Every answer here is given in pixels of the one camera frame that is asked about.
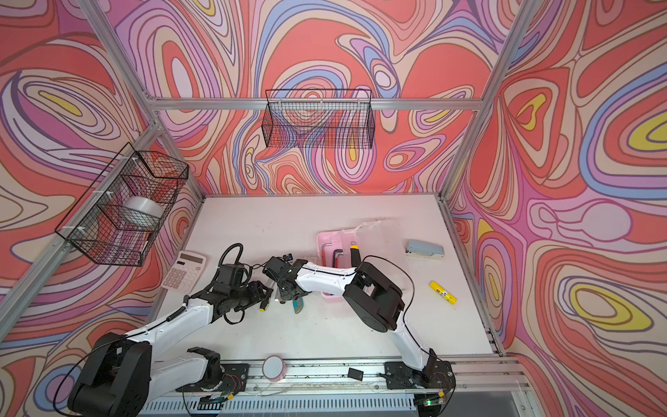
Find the teal utility knife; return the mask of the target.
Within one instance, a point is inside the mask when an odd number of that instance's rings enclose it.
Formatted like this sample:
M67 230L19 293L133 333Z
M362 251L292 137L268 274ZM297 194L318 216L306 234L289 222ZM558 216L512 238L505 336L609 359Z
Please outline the teal utility knife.
M293 300L292 305L294 313L300 314L300 312L302 312L302 310L304 309L304 300L302 298L295 299Z

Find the orange hex key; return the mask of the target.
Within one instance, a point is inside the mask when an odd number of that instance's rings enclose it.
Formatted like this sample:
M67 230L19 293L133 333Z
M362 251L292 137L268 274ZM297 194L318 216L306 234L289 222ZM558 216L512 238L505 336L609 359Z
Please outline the orange hex key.
M324 243L321 247L322 265L326 267L335 266L335 252L337 248L333 243Z

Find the pink plastic tool box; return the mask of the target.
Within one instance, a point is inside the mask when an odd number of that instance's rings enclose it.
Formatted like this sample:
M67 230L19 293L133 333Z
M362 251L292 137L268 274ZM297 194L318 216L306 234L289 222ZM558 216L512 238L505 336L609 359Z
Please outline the pink plastic tool box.
M355 229L324 231L316 236L319 262L335 269L350 269L361 262L358 233Z

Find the yellow black utility knife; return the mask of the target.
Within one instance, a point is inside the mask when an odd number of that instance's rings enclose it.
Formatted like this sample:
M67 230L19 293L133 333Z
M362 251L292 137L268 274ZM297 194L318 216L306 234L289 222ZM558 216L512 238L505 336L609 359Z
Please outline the yellow black utility knife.
M361 252L357 243L351 243L350 262L353 268L357 268L361 265Z

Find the yellow black screwdriver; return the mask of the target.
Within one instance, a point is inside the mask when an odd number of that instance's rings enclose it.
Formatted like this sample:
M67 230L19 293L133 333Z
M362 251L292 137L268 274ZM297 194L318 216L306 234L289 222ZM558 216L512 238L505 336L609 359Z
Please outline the yellow black screwdriver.
M272 302L273 296L271 294L265 295L260 302L260 311L265 312L269 307L270 302Z

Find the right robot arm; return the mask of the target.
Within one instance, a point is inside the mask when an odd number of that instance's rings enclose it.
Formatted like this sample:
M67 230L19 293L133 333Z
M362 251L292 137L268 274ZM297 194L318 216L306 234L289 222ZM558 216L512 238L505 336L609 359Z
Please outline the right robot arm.
M297 301L312 293L342 297L360 320L372 330L388 335L401 354L389 361L381 378L389 389L440 389L456 386L451 363L439 359L411 330L403 291L375 265L360 261L347 269L317 265L289 256L271 257L262 272L273 281L281 300Z

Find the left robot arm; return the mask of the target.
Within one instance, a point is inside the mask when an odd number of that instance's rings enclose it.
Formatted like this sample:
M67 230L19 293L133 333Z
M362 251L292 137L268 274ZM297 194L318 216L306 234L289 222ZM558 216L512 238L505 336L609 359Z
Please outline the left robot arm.
M224 318L265 309L273 290L241 264L223 265L203 290L184 297L175 312L126 334L109 332L85 357L67 407L80 416L137 416L144 405L187 385L216 391L224 383L220 355L192 347L172 360L163 355L187 336Z

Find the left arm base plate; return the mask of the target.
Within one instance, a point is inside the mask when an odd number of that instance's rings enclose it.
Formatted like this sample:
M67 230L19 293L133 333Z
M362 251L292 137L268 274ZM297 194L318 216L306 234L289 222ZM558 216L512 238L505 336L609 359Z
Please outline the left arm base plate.
M179 387L177 392L228 395L239 394L246 390L250 368L248 363L223 363L220 368L221 371L217 374L205 376L202 382Z

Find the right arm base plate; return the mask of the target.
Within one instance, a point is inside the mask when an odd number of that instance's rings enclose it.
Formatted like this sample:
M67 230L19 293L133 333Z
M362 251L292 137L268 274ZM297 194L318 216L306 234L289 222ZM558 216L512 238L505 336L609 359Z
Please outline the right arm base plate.
M411 369L401 361L388 361L379 377L385 380L390 390L437 389L447 392L457 384L449 361L436 361L427 373Z

